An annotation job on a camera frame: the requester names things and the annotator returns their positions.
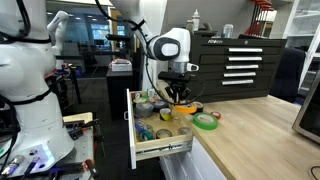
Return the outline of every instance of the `black tool cabinet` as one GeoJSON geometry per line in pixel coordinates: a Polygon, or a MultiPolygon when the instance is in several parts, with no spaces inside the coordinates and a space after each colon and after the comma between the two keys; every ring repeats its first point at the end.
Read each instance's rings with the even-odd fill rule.
{"type": "MultiPolygon", "coordinates": [[[[191,37],[190,62],[199,65],[205,81],[201,102],[267,96],[278,69],[286,40],[214,39],[191,37]]],[[[199,82],[188,84],[195,96],[199,82]]]]}

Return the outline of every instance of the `office chair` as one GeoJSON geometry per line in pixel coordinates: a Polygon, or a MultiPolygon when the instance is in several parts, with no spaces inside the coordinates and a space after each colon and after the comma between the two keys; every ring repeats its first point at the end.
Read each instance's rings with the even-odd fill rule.
{"type": "Polygon", "coordinates": [[[284,49],[270,95],[290,103],[295,101],[305,58],[306,53],[302,50],[284,49]]]}

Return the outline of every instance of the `open drawer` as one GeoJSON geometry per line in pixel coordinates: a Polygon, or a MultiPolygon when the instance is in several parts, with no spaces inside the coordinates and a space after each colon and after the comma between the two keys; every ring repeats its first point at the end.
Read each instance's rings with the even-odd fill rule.
{"type": "MultiPolygon", "coordinates": [[[[135,129],[134,110],[132,97],[137,92],[129,92],[127,89],[128,101],[128,123],[129,123],[129,141],[131,167],[136,169],[136,161],[159,157],[163,155],[173,154],[191,150],[192,134],[178,135],[178,129],[184,127],[181,120],[162,121],[158,113],[153,113],[151,117],[141,119],[145,124],[151,125],[154,132],[160,129],[167,129],[172,133],[172,137],[155,139],[140,142],[138,132],[135,129]]],[[[138,93],[147,94],[147,92],[139,91],[138,93]]]]}

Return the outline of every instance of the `wooden workbench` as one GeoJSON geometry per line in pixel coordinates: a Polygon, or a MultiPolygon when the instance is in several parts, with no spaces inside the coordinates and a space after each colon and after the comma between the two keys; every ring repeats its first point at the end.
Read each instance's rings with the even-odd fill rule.
{"type": "MultiPolygon", "coordinates": [[[[159,82],[164,91],[165,83],[159,82]]],[[[173,111],[192,128],[227,179],[313,179],[320,147],[292,130],[300,107],[272,96],[204,104],[222,114],[216,130],[193,125],[193,116],[173,111]]]]}

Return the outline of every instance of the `bottle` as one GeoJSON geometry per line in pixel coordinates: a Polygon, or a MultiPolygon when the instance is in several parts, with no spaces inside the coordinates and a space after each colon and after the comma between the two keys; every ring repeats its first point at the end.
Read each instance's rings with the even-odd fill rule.
{"type": "Polygon", "coordinates": [[[231,39],[232,38],[232,33],[233,33],[233,25],[232,24],[226,24],[226,25],[223,26],[221,37],[222,38],[226,38],[226,39],[231,39]]]}
{"type": "Polygon", "coordinates": [[[199,24],[200,24],[200,15],[199,15],[198,9],[196,9],[196,12],[194,12],[192,16],[192,21],[193,21],[193,31],[198,31],[199,24]]]}
{"type": "Polygon", "coordinates": [[[186,29],[190,32],[190,34],[193,33],[193,20],[188,20],[187,21],[186,29]]]}

